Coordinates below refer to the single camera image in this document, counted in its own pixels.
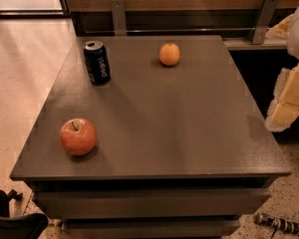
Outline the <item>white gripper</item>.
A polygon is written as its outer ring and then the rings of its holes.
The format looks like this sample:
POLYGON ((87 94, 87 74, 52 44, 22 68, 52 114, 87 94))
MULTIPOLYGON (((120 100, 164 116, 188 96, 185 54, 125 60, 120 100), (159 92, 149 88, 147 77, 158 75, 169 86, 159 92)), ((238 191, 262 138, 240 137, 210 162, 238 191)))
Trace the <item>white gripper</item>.
MULTIPOLYGON (((299 7, 270 28, 265 35, 270 40, 286 40, 288 54, 299 60, 299 7)), ((265 126, 280 132, 289 128, 299 117, 299 64, 292 70, 283 68, 277 77, 265 126)))

